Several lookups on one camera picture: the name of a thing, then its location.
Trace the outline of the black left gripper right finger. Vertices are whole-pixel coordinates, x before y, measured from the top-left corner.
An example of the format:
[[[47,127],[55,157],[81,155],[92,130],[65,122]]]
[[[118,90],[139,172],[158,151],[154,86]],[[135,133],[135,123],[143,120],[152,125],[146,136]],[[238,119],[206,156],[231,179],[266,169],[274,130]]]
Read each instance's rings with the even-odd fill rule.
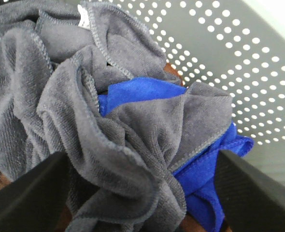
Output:
[[[285,186],[231,151],[221,150],[215,189],[234,232],[285,232]]]

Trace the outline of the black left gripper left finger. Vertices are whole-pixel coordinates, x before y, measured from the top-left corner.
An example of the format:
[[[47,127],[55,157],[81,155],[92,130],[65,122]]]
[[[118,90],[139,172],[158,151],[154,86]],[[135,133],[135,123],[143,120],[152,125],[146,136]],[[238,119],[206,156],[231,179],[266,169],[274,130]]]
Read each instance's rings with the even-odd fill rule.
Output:
[[[67,199],[67,154],[56,152],[0,190],[0,232],[52,232]]]

